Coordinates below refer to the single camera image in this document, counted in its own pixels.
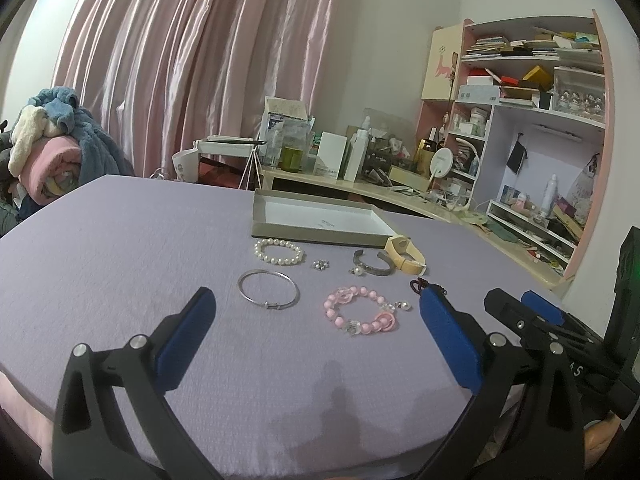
silver bangle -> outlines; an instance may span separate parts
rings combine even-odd
[[[289,303],[284,303],[284,304],[269,303],[268,301],[260,302],[260,301],[252,300],[244,293],[244,290],[242,290],[242,282],[244,282],[245,279],[247,279],[249,276],[252,276],[253,274],[270,274],[271,276],[278,276],[283,280],[287,280],[296,289],[296,297],[293,298],[292,301],[289,301]],[[242,297],[245,298],[247,301],[249,301],[250,303],[256,304],[257,306],[263,306],[268,310],[283,310],[284,308],[289,308],[290,306],[294,306],[300,299],[300,289],[296,285],[296,282],[294,282],[286,274],[283,274],[282,272],[276,272],[275,270],[265,270],[265,269],[248,270],[238,279],[238,289],[240,290],[240,294],[242,295]]]
[[[380,251],[378,253],[378,257],[389,266],[388,269],[377,269],[376,267],[371,267],[370,265],[363,264],[360,261],[360,257],[363,254],[364,254],[364,250],[363,249],[358,249],[357,251],[355,251],[353,253],[353,263],[357,267],[360,267],[361,269],[364,269],[369,274],[373,274],[374,276],[388,276],[396,268],[396,264],[393,262],[393,260],[384,251]]]

bookshelf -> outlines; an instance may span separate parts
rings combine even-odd
[[[603,63],[594,63],[584,59],[571,59],[555,55],[553,52],[535,56],[500,56],[466,58],[467,49],[481,38],[505,37],[510,41],[535,39],[538,31],[545,28],[556,32],[575,31],[597,34]],[[536,107],[521,107],[511,104],[473,104],[455,100],[461,85],[466,84],[470,71],[475,68],[488,68],[500,76],[521,78],[531,68],[540,65],[548,73],[554,73],[559,67],[569,66],[590,72],[604,74],[606,103],[605,119],[593,120],[569,113],[546,110]],[[487,23],[473,23],[465,20],[460,38],[460,59],[456,67],[456,83],[453,100],[431,100],[422,102],[420,120],[418,120],[417,139],[425,138],[433,126],[442,125],[444,112],[449,112],[450,123],[447,127],[446,146],[457,152],[455,137],[471,142],[480,156],[476,176],[463,171],[452,171],[450,176],[472,184],[471,209],[487,213],[500,225],[515,234],[524,243],[532,243],[547,256],[554,256],[562,268],[564,277],[575,274],[593,233],[593,228],[602,206],[604,189],[610,167],[613,140],[614,99],[612,88],[612,67],[607,40],[595,10],[592,16],[531,16],[511,18]],[[469,136],[452,132],[453,114],[460,113],[468,117],[471,108],[479,107],[488,113],[484,137]],[[519,174],[514,174],[506,166],[517,135],[523,133],[529,158]],[[499,201],[504,186],[512,186],[528,194],[532,202],[540,205],[546,181],[552,173],[559,179],[559,193],[566,194],[575,178],[588,163],[591,155],[600,153],[598,176],[592,196],[592,206],[584,227],[581,240],[574,244],[572,240],[550,234],[545,230],[531,227],[526,218],[519,218],[508,206]],[[540,238],[551,244],[540,243]]]

pink beaded bracelet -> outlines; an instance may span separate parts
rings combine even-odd
[[[361,323],[354,319],[345,320],[340,315],[340,305],[351,303],[353,298],[362,296],[374,301],[380,307],[380,313],[372,322]],[[374,332],[391,332],[396,326],[396,308],[410,310],[411,305],[403,301],[401,303],[388,303],[384,296],[380,296],[375,290],[367,290],[365,286],[342,286],[333,294],[329,294],[324,302],[326,316],[338,328],[343,328],[350,335],[371,334]]]

yellow watch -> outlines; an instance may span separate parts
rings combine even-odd
[[[416,246],[405,236],[392,236],[386,241],[385,251],[391,258],[396,268],[407,274],[420,276],[427,269],[424,256]],[[408,260],[402,254],[408,254],[412,260]]]

purple bed sheet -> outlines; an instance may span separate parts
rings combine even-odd
[[[353,284],[417,306],[411,277],[354,277],[348,274],[354,248],[303,242],[305,262],[286,268],[300,286],[300,302],[278,312],[248,303],[238,277],[273,269],[254,255],[252,197],[105,176],[23,222],[0,240],[0,367],[52,417],[76,343],[119,347],[152,332],[207,286],[216,295],[216,320],[180,387],[166,398],[223,476],[394,478],[416,471],[469,393],[456,384],[417,309],[400,312],[394,332],[350,337],[322,307],[332,290]],[[422,251],[428,279],[485,330],[506,331],[484,312],[491,288],[518,298],[535,290],[558,302],[468,229],[385,215]],[[375,264],[376,252],[366,250],[364,260]],[[311,269],[320,259],[331,267]],[[247,290],[270,301],[291,294],[286,282],[270,276],[250,278]],[[343,310],[361,320],[376,312],[363,299]],[[118,401],[140,453],[158,463],[123,392]]]

